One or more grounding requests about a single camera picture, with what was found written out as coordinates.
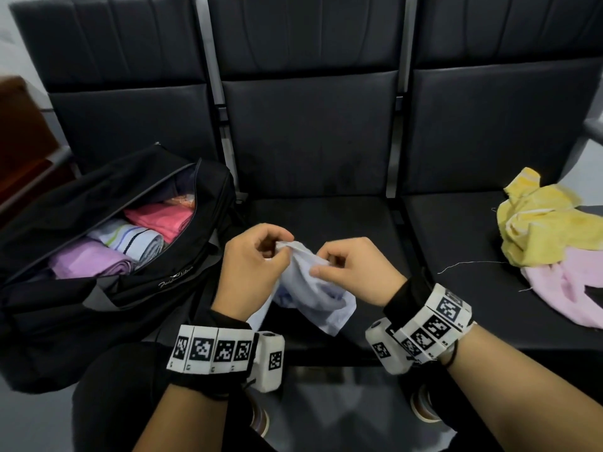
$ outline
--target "forearm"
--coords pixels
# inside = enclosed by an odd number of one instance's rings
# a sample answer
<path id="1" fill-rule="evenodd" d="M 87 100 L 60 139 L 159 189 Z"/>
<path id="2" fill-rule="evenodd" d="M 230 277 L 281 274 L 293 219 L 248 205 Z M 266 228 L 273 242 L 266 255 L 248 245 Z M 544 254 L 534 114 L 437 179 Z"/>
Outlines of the forearm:
<path id="1" fill-rule="evenodd" d="M 227 401 L 170 385 L 134 452 L 219 452 L 227 406 Z"/>
<path id="2" fill-rule="evenodd" d="M 505 450 L 603 444 L 603 407 L 477 324 L 448 371 Z"/>

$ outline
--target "yellow towel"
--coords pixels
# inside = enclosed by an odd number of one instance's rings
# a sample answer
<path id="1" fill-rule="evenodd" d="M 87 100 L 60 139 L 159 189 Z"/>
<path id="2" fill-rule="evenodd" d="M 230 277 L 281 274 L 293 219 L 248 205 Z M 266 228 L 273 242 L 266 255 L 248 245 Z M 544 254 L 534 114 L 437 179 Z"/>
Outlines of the yellow towel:
<path id="1" fill-rule="evenodd" d="M 559 184 L 540 187 L 540 175 L 524 168 L 505 187 L 509 199 L 496 212 L 502 252 L 515 266 L 562 261 L 565 248 L 603 250 L 603 218 L 575 209 L 581 203 Z"/>

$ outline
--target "black pants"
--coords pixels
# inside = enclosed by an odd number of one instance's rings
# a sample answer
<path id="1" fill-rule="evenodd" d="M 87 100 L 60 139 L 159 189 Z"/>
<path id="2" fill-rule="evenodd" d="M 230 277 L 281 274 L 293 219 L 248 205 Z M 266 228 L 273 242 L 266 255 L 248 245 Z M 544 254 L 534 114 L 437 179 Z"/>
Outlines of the black pants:
<path id="1" fill-rule="evenodd" d="M 170 352 L 154 343 L 126 344 L 110 349 L 90 365 L 73 393 L 76 452 L 132 450 L 168 386 L 165 366 Z M 433 408 L 459 432 L 448 450 L 502 450 L 448 372 L 440 365 L 423 370 Z M 241 444 L 247 444 L 253 451 L 274 452 L 249 427 L 251 420 L 252 408 L 243 391 L 231 394 L 223 451 L 239 451 Z"/>

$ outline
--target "open bag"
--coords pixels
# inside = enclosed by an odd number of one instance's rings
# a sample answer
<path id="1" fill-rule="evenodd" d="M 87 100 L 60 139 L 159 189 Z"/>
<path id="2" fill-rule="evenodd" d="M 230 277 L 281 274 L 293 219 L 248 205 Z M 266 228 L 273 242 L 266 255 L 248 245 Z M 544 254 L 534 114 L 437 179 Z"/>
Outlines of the open bag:
<path id="1" fill-rule="evenodd" d="M 184 230 L 127 275 L 44 279 L 49 258 L 177 178 L 195 210 Z M 190 163 L 156 144 L 52 190 L 0 231 L 0 372 L 14 390 L 64 388 L 118 343 L 139 341 L 198 299 L 221 261 L 218 235 L 235 203 L 228 168 Z"/>

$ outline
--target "tiled floor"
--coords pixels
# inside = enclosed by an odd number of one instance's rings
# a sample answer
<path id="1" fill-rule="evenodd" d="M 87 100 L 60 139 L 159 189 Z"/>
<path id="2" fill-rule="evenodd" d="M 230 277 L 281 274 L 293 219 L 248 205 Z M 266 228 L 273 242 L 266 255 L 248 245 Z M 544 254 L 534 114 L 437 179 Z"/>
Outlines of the tiled floor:
<path id="1" fill-rule="evenodd" d="M 454 434 L 415 418 L 382 368 L 346 368 L 338 382 L 326 379 L 333 378 L 291 372 L 281 400 L 258 394 L 270 415 L 267 440 L 276 450 L 436 452 Z M 71 451 L 72 393 L 68 387 L 25 395 L 0 381 L 0 451 Z"/>

